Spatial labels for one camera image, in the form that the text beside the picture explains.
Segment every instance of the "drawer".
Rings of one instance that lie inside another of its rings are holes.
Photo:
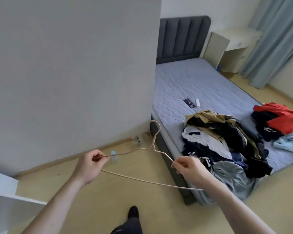
[[[234,49],[239,49],[239,48],[247,48],[251,45],[254,45],[258,42],[260,37],[252,37],[252,38],[247,38],[247,39],[232,39],[230,40],[226,51],[229,50],[234,50]]]

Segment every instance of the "mattress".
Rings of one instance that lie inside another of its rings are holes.
[[[192,102],[198,98],[201,106],[191,109],[183,101],[186,98]],[[250,117],[256,104],[260,105],[202,58],[156,65],[152,114],[154,119],[160,120],[161,134],[175,159],[183,150],[181,133],[186,115],[209,109],[231,115],[256,132]],[[269,150],[267,160],[272,172],[293,164],[292,152],[274,148],[272,142],[265,142],[265,148]]]

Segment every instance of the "light blue curtain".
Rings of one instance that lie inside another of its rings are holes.
[[[240,74],[261,89],[293,56],[293,0],[263,0],[249,27],[263,36]]]

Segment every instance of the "pile of clothes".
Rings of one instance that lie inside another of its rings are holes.
[[[273,146],[293,152],[293,111],[276,103],[255,105],[251,118],[265,141],[276,140]]]
[[[272,171],[262,138],[231,116],[210,110],[188,115],[182,137],[182,154],[198,157],[241,200],[250,195],[258,178]],[[213,202],[204,191],[201,196]]]

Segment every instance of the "black card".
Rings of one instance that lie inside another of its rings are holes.
[[[190,99],[185,99],[184,102],[190,107],[190,108],[195,108],[195,105],[193,104],[193,102],[191,102]]]

